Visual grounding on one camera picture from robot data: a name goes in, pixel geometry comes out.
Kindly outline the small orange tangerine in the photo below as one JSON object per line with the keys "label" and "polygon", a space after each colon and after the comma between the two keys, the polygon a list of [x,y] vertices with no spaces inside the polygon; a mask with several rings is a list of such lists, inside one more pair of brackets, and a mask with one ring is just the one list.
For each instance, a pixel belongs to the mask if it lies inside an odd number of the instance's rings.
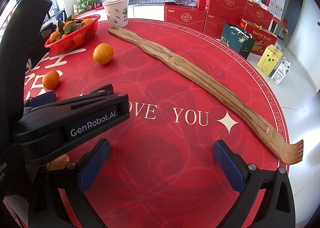
{"label": "small orange tangerine", "polygon": [[42,84],[44,88],[48,90],[54,90],[60,83],[60,75],[57,71],[50,71],[42,78]]}

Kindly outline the red gift box stacked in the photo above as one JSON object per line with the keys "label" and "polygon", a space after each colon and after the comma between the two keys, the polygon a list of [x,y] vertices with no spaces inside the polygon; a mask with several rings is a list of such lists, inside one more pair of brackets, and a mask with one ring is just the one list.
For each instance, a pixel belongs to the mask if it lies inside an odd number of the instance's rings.
{"label": "red gift box stacked", "polygon": [[197,8],[210,15],[239,21],[243,18],[247,0],[197,0]]}

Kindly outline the white floral paper cup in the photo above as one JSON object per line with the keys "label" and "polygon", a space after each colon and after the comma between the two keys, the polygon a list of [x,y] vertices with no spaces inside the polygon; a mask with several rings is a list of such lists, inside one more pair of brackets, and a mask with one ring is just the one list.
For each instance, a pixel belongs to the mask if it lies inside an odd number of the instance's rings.
{"label": "white floral paper cup", "polygon": [[103,2],[110,27],[124,27],[128,24],[128,0],[108,0]]}

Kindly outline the yellow-orange round orange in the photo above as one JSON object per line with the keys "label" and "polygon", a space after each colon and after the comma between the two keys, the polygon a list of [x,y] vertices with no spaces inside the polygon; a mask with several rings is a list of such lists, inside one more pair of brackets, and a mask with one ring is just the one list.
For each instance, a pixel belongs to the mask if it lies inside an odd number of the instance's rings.
{"label": "yellow-orange round orange", "polygon": [[101,43],[93,51],[93,61],[99,65],[105,65],[112,60],[113,55],[113,48],[107,43]]}

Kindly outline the red plastic fruit basket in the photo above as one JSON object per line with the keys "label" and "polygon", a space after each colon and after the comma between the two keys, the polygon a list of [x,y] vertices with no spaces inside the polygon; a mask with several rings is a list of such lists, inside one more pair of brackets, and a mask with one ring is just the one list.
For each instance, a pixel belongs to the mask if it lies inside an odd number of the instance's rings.
{"label": "red plastic fruit basket", "polygon": [[89,15],[85,18],[69,16],[65,22],[58,21],[58,31],[53,32],[44,47],[57,54],[71,52],[88,42],[96,33],[100,15]]}

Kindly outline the green potted plant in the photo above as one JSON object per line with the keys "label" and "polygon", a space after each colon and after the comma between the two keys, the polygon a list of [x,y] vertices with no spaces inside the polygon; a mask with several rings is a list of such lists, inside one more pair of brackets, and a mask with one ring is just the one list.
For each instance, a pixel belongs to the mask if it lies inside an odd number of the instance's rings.
{"label": "green potted plant", "polygon": [[75,15],[79,15],[100,6],[102,6],[101,0],[80,0],[73,5],[73,10]]}

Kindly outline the red round table mat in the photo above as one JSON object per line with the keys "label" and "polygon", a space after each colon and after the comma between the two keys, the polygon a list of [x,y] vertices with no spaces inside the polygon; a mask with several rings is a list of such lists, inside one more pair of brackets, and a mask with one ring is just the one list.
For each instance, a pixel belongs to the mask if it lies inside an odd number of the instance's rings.
{"label": "red round table mat", "polygon": [[[213,157],[216,140],[260,169],[281,162],[215,97],[108,28],[100,22],[78,50],[45,54],[25,77],[25,97],[43,93],[52,70],[58,100],[108,83],[127,93],[130,118],[103,134],[111,154],[86,197],[108,227],[215,227],[238,197]],[[101,43],[114,50],[105,65],[93,61]]]}

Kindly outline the black portable radio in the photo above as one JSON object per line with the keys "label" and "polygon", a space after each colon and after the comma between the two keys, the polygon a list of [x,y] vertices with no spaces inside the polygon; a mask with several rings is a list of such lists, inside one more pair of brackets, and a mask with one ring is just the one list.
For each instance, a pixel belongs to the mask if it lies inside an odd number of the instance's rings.
{"label": "black portable radio", "polygon": [[56,24],[50,22],[40,30],[40,35],[43,38],[44,42],[46,42],[50,38],[50,35],[56,31],[56,28]]}

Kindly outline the red gift box front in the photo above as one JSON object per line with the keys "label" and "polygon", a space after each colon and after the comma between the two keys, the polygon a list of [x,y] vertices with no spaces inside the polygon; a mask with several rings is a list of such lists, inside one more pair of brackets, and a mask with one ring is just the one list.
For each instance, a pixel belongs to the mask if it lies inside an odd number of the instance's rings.
{"label": "red gift box front", "polygon": [[206,13],[197,7],[166,3],[164,21],[203,32]]}

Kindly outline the white small carton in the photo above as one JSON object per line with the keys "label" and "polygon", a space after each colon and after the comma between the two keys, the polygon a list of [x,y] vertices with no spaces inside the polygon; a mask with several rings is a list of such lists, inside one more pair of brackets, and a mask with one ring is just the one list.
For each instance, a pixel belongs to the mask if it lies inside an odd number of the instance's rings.
{"label": "white small carton", "polygon": [[278,64],[276,70],[271,76],[271,80],[274,82],[274,84],[276,84],[277,86],[280,84],[280,82],[289,72],[290,65],[291,63],[287,58],[283,57],[281,59],[281,62]]}

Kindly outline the yellow carton box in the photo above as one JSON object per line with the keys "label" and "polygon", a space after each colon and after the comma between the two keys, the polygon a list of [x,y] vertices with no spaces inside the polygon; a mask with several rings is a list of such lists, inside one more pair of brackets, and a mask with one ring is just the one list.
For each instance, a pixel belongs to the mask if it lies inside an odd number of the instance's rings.
{"label": "yellow carton box", "polygon": [[268,45],[261,56],[257,67],[266,75],[270,75],[274,67],[282,58],[283,53],[274,45]]}

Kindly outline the red sweet apple box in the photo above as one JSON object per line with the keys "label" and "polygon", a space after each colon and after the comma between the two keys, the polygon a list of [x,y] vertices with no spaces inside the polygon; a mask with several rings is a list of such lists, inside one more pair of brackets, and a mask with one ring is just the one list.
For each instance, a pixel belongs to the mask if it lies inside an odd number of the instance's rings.
{"label": "red sweet apple box", "polygon": [[275,34],[255,23],[242,19],[239,26],[245,30],[245,32],[251,34],[255,39],[255,43],[251,49],[251,53],[253,54],[261,56],[269,45],[274,45],[277,41],[277,36]]}

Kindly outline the dark green milk bag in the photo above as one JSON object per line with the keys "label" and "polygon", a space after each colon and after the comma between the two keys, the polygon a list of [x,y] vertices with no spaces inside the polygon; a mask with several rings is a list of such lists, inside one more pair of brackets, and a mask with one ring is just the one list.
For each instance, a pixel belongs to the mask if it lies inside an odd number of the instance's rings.
{"label": "dark green milk bag", "polygon": [[255,39],[252,34],[235,24],[225,23],[220,41],[230,47],[232,50],[247,59],[251,52]]}

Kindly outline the tan walnut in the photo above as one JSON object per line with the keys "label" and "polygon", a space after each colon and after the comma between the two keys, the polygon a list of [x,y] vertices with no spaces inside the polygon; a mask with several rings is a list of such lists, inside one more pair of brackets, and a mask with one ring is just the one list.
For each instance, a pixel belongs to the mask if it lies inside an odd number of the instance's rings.
{"label": "tan walnut", "polygon": [[69,164],[69,156],[63,154],[47,164],[49,171],[64,169]]}

